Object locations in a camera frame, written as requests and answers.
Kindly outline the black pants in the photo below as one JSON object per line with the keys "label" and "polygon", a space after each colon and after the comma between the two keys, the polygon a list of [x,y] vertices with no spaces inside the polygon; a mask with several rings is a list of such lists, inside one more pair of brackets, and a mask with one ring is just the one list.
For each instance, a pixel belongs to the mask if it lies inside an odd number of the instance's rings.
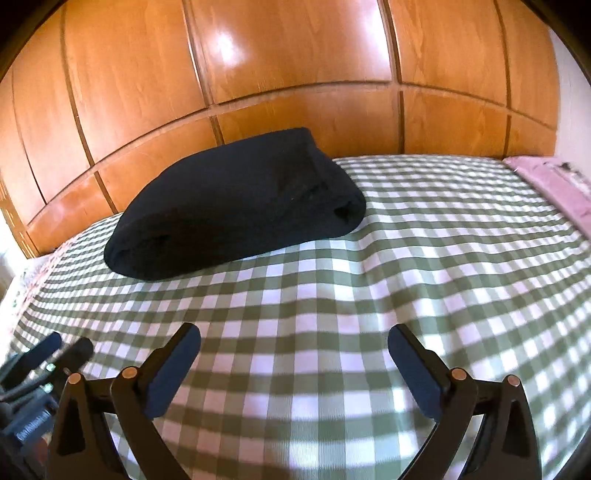
{"label": "black pants", "polygon": [[367,201],[307,128],[235,141],[185,157],[120,216],[103,259],[156,281],[308,241],[349,234]]}

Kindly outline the floral bedsheet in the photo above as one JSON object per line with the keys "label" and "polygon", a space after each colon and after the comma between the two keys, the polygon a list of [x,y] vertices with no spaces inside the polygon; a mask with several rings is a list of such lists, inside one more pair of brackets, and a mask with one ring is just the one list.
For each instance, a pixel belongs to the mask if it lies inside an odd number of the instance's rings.
{"label": "floral bedsheet", "polygon": [[52,254],[28,259],[12,280],[1,302],[1,319],[19,319],[55,266]]}

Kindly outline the green white checkered bedsheet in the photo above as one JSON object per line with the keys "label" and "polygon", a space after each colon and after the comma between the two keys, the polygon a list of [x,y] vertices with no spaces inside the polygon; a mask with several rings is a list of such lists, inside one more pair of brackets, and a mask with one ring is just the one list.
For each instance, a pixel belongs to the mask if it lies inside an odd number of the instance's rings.
{"label": "green white checkered bedsheet", "polygon": [[111,272],[115,218],[50,258],[1,317],[3,355],[89,338],[89,378],[140,364],[184,322],[200,353],[155,423],[194,479],[394,479],[432,424],[387,349],[405,323],[446,364],[518,376],[545,478],[590,426],[590,245],[501,162],[344,158],[367,200],[346,237],[162,282]]}

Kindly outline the pink pillow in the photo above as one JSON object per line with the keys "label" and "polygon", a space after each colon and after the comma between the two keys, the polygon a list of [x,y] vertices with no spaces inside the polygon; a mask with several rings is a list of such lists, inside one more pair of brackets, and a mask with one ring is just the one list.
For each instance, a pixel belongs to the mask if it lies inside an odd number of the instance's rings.
{"label": "pink pillow", "polygon": [[557,157],[513,156],[503,163],[590,239],[590,181]]}

